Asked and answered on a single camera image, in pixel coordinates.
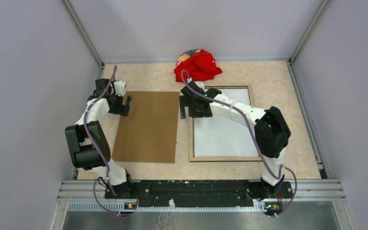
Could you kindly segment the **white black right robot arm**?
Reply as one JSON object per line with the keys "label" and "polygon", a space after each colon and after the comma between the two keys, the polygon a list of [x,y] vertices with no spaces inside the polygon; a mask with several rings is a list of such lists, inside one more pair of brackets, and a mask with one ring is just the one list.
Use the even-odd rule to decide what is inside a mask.
{"label": "white black right robot arm", "polygon": [[254,185],[251,196],[263,200],[279,194],[284,182],[284,156],[291,131],[277,107],[262,109],[246,105],[227,96],[222,91],[204,90],[196,82],[181,89],[181,117],[186,118],[188,108],[191,118],[209,118],[215,115],[229,118],[248,128],[253,147],[263,163],[260,182]]}

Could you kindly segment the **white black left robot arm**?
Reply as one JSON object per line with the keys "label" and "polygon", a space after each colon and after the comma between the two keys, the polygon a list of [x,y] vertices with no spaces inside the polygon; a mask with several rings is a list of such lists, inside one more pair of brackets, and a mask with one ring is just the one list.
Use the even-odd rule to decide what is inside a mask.
{"label": "white black left robot arm", "polygon": [[95,84],[80,119],[65,128],[71,161],[76,168],[97,173],[100,181],[107,182],[110,196],[129,198],[134,193],[133,180],[111,158],[101,122],[106,114],[128,116],[132,98],[125,94],[123,80],[99,79]]}

